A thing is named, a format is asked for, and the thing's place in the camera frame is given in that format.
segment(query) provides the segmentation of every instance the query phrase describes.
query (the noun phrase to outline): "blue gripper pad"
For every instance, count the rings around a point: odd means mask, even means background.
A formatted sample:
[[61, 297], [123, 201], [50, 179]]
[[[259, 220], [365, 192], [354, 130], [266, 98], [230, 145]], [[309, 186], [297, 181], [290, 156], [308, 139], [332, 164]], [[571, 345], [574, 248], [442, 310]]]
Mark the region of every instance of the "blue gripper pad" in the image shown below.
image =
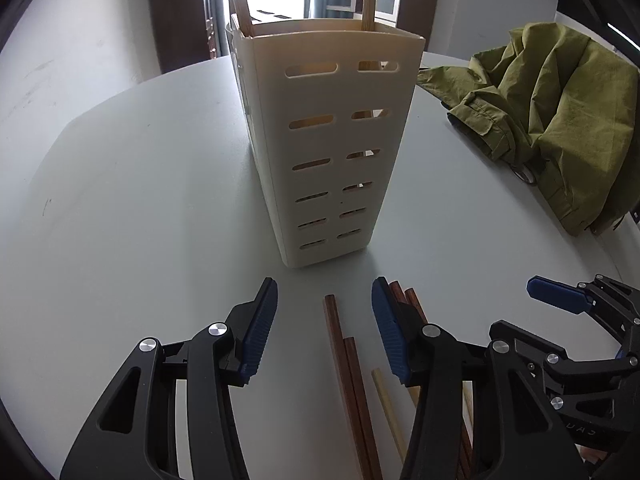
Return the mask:
[[371, 287], [371, 306], [378, 323], [378, 331], [385, 347], [391, 372], [406, 384], [411, 375], [408, 365], [406, 341], [398, 326], [398, 321], [385, 293], [388, 285], [384, 278], [378, 278]]
[[527, 292], [534, 300], [543, 301], [572, 314], [588, 312], [591, 309], [591, 303], [583, 291], [541, 276], [534, 276], [527, 282]]
[[276, 307], [278, 306], [278, 285], [276, 282], [270, 280], [266, 284], [266, 290], [261, 288], [255, 301], [258, 301], [258, 308], [242, 343], [242, 364], [239, 373], [245, 383], [258, 372], [271, 323], [276, 315]]

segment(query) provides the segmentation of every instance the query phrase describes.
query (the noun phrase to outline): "olive green jacket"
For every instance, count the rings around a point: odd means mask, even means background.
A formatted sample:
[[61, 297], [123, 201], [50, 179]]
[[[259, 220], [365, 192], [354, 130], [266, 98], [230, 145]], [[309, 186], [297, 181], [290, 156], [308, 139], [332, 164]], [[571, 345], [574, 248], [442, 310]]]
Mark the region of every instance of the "olive green jacket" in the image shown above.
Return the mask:
[[558, 23], [510, 35], [469, 68], [422, 70], [417, 83], [491, 160], [526, 165], [567, 232], [599, 233], [640, 199], [638, 69]]

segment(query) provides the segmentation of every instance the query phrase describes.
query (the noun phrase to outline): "white wall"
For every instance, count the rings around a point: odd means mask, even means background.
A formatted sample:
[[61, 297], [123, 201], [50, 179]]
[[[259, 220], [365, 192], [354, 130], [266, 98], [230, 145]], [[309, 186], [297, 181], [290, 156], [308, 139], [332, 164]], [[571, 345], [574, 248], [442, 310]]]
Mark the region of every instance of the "white wall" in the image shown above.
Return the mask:
[[160, 74], [148, 0], [33, 0], [0, 52], [0, 253], [64, 126]]
[[552, 22], [558, 0], [438, 0], [429, 51], [470, 59], [509, 41], [508, 31]]

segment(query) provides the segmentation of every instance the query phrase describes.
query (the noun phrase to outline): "white plastic utensil holder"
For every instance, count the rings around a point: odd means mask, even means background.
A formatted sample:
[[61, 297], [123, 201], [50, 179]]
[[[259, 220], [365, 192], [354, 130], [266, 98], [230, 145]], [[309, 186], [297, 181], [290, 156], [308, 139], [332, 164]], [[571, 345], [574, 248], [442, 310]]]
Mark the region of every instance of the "white plastic utensil holder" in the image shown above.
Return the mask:
[[302, 267], [366, 247], [424, 38], [332, 19], [259, 23], [248, 38], [235, 18], [231, 56], [282, 260]]

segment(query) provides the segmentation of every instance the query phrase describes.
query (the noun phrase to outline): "table surface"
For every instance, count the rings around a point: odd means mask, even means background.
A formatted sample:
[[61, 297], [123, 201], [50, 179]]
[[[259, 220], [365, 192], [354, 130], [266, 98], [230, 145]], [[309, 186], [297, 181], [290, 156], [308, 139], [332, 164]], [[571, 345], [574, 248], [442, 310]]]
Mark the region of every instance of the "table surface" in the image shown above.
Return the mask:
[[[425, 54], [423, 64], [465, 62]], [[336, 295], [344, 335], [356, 338], [387, 479], [401, 463], [370, 370], [383, 369], [407, 439], [414, 409], [371, 311], [377, 276], [413, 286], [429, 320], [460, 340], [485, 345], [491, 323], [505, 319], [576, 359], [616, 352], [589, 317], [525, 290], [535, 274], [617, 277], [596, 239], [565, 234], [540, 193], [486, 160], [420, 88], [368, 248], [287, 269], [228, 57], [155, 78], [69, 124], [31, 183], [0, 270], [0, 395], [55, 475], [142, 338], [191, 338], [253, 298], [265, 276], [278, 282], [278, 312], [258, 374], [232, 389], [252, 479], [357, 478], [325, 294]], [[177, 420], [188, 478], [184, 414]]]

